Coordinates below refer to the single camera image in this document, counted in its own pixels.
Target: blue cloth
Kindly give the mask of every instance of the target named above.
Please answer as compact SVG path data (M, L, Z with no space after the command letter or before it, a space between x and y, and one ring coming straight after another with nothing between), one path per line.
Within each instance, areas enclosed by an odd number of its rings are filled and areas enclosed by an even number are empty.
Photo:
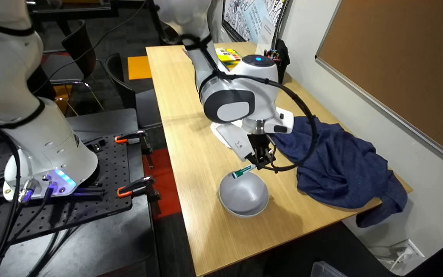
M318 141L313 153L296 169L296 187L312 198L339 207L361 207L379 196L382 204L361 212L356 224L375 224L393 212L401 212L407 195L387 169L387 161L375 153L373 144L315 118ZM295 116L292 133L273 133L276 147L293 162L299 161L310 144L310 124Z

